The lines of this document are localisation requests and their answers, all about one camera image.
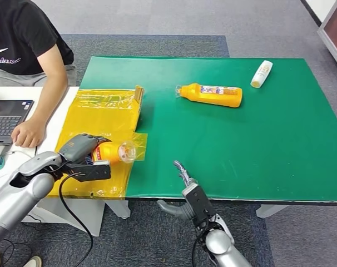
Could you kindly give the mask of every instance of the table leg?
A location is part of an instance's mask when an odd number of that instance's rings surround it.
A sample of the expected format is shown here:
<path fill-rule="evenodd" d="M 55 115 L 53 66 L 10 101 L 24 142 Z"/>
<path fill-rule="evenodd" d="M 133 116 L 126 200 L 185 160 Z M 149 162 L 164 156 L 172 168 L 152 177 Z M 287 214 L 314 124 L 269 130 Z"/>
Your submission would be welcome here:
<path fill-rule="evenodd" d="M 288 205 L 262 204 L 260 208 L 256 210 L 256 216 L 259 218 L 267 218 L 286 207 L 288 207 Z"/>
<path fill-rule="evenodd" d="M 128 207 L 128 200 L 105 200 L 105 202 L 118 217 L 123 219 L 130 217 L 130 210 Z"/>
<path fill-rule="evenodd" d="M 104 213 L 105 204 L 103 201 L 93 199 L 65 199 L 65 201 L 71 210 L 88 228 L 93 236 L 99 236 Z M 43 223 L 65 223 L 84 231 L 82 226 L 71 216 L 59 198 L 56 197 L 43 199 L 29 214 L 40 219 Z M 26 216 L 23 222 L 36 223 L 37 221 Z"/>

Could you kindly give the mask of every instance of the yellow plastic sheet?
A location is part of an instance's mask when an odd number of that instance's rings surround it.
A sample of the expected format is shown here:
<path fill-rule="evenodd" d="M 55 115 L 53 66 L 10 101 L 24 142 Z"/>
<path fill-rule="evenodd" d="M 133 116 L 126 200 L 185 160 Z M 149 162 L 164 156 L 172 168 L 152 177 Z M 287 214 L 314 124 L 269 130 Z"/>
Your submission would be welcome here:
<path fill-rule="evenodd" d="M 136 90 L 79 90 L 69 107 L 59 138 L 56 151 L 73 136 L 87 133 L 100 135 L 114 142 L 133 141 L 136 160 L 144 160 L 147 134 L 136 133 L 142 87 Z M 111 166 L 112 178 L 102 181 L 78 182 L 68 179 L 62 187 L 66 196 L 78 198 L 121 199 L 125 191 L 133 164 L 120 162 Z M 56 182 L 48 196 L 58 196 Z"/>

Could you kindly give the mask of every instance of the green table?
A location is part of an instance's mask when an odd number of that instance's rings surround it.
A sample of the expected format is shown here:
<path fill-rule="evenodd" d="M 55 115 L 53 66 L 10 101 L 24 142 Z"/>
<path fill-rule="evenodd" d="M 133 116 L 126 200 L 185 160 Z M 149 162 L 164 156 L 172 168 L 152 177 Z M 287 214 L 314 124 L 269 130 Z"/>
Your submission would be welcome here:
<path fill-rule="evenodd" d="M 182 197 L 173 160 L 214 199 L 337 201 L 337 119 L 303 59 L 92 57 L 81 88 L 145 88 L 137 132 L 148 133 L 127 197 Z M 239 108 L 176 98 L 176 85 L 238 86 Z"/>

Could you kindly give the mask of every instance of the hand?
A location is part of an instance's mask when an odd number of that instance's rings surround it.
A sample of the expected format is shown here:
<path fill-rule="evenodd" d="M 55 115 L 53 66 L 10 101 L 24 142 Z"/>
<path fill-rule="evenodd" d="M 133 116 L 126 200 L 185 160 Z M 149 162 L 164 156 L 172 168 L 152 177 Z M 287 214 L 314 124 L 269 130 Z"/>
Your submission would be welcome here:
<path fill-rule="evenodd" d="M 46 122 L 30 118 L 16 126 L 12 133 L 16 146 L 34 148 L 44 139 Z"/>

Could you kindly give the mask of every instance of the black t-shirt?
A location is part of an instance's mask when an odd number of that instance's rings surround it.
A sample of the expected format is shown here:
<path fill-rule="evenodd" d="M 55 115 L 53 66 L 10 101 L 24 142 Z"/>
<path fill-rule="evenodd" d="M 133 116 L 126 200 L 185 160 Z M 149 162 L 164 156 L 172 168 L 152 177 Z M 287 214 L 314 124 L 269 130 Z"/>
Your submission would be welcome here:
<path fill-rule="evenodd" d="M 43 72 L 37 57 L 57 44 L 65 65 L 72 51 L 30 0 L 0 0 L 0 69 L 16 75 Z"/>

